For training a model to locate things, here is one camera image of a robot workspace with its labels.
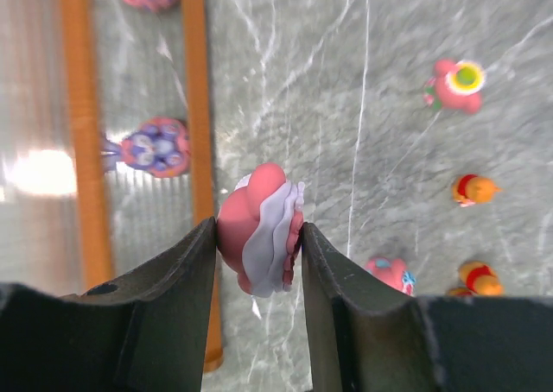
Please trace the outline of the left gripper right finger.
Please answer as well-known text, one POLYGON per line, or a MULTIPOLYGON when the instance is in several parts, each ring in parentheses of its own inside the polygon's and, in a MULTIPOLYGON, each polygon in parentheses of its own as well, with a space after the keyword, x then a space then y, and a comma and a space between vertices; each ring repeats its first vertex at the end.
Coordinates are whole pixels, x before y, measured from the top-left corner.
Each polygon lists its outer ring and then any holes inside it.
POLYGON ((317 391, 549 391, 549 297, 410 297, 302 227, 317 391))

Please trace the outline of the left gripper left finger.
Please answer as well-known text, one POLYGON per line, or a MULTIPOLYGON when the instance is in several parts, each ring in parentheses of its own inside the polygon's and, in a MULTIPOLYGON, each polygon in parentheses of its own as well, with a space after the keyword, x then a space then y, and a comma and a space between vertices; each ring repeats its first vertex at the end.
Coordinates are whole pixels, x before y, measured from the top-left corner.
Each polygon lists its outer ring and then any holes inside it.
POLYGON ((84 294, 1 286, 4 391, 198 391, 216 263, 215 221, 84 294))

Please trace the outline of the pink egg toy white frill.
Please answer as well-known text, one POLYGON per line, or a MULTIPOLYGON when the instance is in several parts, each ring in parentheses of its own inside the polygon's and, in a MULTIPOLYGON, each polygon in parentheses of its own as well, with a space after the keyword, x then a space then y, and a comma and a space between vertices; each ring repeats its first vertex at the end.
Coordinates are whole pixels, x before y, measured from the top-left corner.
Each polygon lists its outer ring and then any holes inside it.
POLYGON ((247 294, 268 298, 291 289, 304 190, 279 165, 266 162, 245 176, 222 204, 217 248, 247 294))

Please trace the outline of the pink ball purple bunny toy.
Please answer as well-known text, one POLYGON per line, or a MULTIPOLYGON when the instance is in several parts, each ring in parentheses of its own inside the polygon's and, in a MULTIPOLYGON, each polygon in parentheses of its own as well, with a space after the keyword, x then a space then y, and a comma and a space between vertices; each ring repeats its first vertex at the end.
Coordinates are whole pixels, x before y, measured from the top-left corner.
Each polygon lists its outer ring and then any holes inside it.
POLYGON ((123 163, 159 179, 186 174, 190 164, 187 125, 176 118, 153 117, 120 142, 103 136, 101 157, 105 173, 123 163))

